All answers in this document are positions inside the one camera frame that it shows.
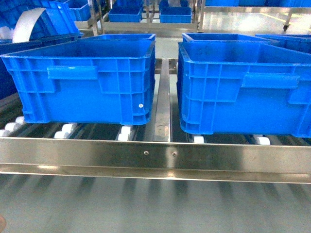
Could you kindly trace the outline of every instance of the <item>blue bin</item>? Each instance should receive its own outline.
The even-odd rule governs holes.
[[[205,6],[238,6],[239,0],[206,0]]]
[[[311,54],[247,42],[179,43],[182,130],[311,137]]]
[[[266,0],[240,0],[239,6],[264,6]]]
[[[41,38],[36,41],[16,44],[12,44],[12,40],[1,40],[0,55],[73,41],[79,37],[81,37],[80,33],[73,35],[51,36],[47,38]],[[17,90],[13,82],[12,76],[8,73],[3,61],[0,59],[0,100],[16,92]]]
[[[144,0],[116,0],[114,6],[144,6]]]
[[[192,10],[190,7],[162,7],[161,23],[191,23]]]
[[[280,0],[281,7],[311,7],[311,0]]]
[[[162,0],[160,3],[159,3],[159,10],[161,11],[162,7],[169,7],[169,1],[168,0]],[[189,2],[188,0],[181,0],[180,1],[180,6],[182,7],[189,7]]]
[[[279,45],[279,41],[272,39],[265,39],[256,36],[242,35],[242,34],[217,34],[217,33],[182,33],[184,42],[203,42],[203,41],[245,41],[266,43],[271,45]]]
[[[37,7],[46,10],[38,19],[32,31],[31,39],[54,36],[60,34],[78,33],[79,30],[71,19],[67,4],[45,0],[1,0],[0,27],[15,28],[15,25],[24,11]]]
[[[155,41],[78,40],[1,57],[29,123],[142,125],[151,117],[154,53]]]
[[[310,35],[277,35],[264,34],[256,35],[267,39],[279,41],[278,46],[290,50],[311,53],[311,36]]]
[[[74,21],[88,21],[91,18],[87,0],[68,0],[65,3],[68,4]]]
[[[142,8],[137,6],[114,6],[109,12],[110,22],[136,22],[141,21]]]

